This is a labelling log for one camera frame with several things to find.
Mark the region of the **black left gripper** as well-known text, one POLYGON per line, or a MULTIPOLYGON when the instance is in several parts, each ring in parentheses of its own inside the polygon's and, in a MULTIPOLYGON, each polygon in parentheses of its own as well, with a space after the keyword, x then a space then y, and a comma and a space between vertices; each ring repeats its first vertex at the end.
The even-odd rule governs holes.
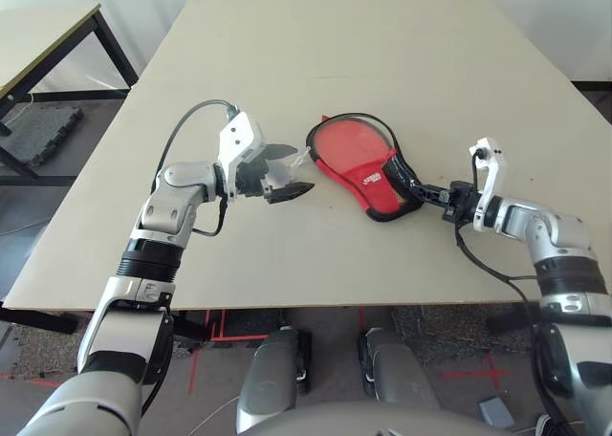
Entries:
POLYGON ((245 197, 263 197, 268 204, 292 201, 315 187, 313 183, 292 182, 287 185, 273 186, 266 180, 269 172, 267 161, 282 160, 293 155, 297 149, 288 144, 267 144, 261 152, 261 158, 255 158, 237 166, 236 189, 245 197))

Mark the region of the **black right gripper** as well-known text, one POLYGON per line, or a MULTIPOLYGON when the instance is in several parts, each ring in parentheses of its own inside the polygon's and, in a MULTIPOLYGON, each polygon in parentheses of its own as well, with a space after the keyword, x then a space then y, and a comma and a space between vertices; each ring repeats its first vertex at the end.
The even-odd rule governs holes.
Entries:
POLYGON ((481 197, 472 183, 463 181, 453 181, 449 188, 443 188, 412 179, 409 192, 424 203, 447 203, 442 216, 447 222, 472 222, 481 197))

